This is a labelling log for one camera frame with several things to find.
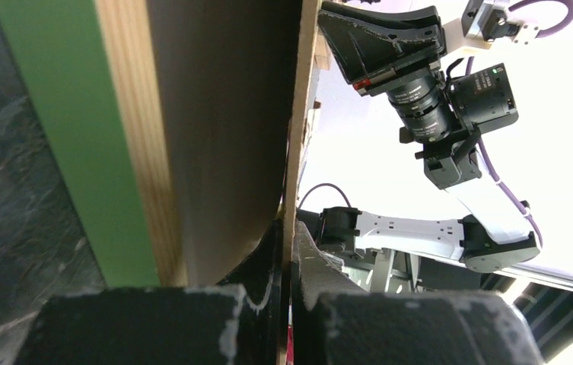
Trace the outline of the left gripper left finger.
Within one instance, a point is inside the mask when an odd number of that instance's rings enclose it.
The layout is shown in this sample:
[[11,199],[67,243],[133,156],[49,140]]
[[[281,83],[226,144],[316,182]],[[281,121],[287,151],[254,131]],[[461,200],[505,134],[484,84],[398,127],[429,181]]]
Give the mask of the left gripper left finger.
[[51,298],[17,364],[275,364],[283,224],[217,284]]

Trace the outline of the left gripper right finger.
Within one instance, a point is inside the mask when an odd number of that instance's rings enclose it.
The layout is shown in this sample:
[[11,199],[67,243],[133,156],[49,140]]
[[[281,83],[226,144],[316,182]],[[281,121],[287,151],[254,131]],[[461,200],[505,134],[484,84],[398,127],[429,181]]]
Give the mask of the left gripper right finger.
[[520,313],[485,291],[371,293],[316,247],[302,222],[292,247],[297,364],[541,364]]

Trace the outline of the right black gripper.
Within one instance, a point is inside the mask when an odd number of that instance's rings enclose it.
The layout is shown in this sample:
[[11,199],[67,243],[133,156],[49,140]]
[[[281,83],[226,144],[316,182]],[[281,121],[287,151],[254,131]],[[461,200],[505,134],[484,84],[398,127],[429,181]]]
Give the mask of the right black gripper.
[[386,94],[412,141],[430,144],[455,125],[444,93],[445,35],[435,6],[390,12],[324,2],[317,22],[345,82]]

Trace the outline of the brown frame backing board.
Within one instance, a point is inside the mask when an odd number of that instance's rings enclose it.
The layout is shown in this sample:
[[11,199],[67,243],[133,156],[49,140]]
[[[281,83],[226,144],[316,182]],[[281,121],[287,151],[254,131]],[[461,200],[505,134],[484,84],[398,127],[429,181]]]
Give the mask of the brown frame backing board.
[[291,119],[288,127],[288,159],[285,170],[282,200],[283,244],[279,324],[277,330],[276,363],[285,364],[288,351],[288,310],[291,300],[291,260],[294,249],[296,204],[300,179],[300,163],[304,148],[304,127],[310,78],[314,66],[317,43],[317,14],[319,1],[302,1],[298,24],[298,47],[294,76],[294,94]]

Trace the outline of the light wooden picture frame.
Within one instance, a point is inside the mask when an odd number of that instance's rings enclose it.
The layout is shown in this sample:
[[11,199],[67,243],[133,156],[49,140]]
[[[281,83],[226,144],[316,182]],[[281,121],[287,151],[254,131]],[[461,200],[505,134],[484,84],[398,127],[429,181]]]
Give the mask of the light wooden picture frame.
[[144,1],[0,1],[0,24],[106,283],[184,286]]

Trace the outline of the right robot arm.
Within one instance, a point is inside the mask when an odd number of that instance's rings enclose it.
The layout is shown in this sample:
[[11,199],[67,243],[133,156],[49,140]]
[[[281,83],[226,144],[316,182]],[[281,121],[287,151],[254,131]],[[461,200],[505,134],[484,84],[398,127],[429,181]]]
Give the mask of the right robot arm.
[[424,174],[411,186],[377,190],[397,203],[391,216],[326,209],[323,240],[359,249],[370,236],[387,249],[479,273],[537,257],[543,238],[529,205],[505,185],[482,143],[519,118],[508,71],[497,64],[456,76],[441,64],[457,50],[515,38],[521,25],[506,8],[471,1],[461,19],[443,24],[432,6],[387,14],[324,2],[317,22],[345,82],[393,109],[400,129],[376,131],[376,139],[418,144]]

